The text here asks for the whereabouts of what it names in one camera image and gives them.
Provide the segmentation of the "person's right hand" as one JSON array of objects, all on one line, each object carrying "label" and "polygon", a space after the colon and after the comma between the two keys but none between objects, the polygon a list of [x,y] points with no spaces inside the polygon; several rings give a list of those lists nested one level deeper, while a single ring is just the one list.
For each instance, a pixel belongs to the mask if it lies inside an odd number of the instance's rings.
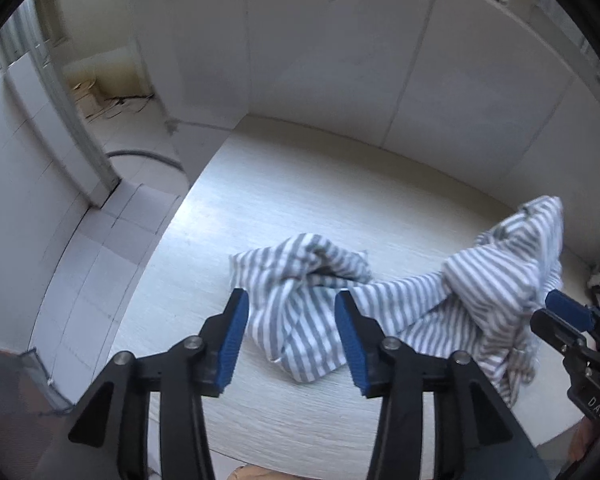
[{"label": "person's right hand", "polygon": [[583,417],[574,432],[568,448],[567,460],[569,463],[582,460],[592,443],[600,435],[600,424],[594,420]]}]

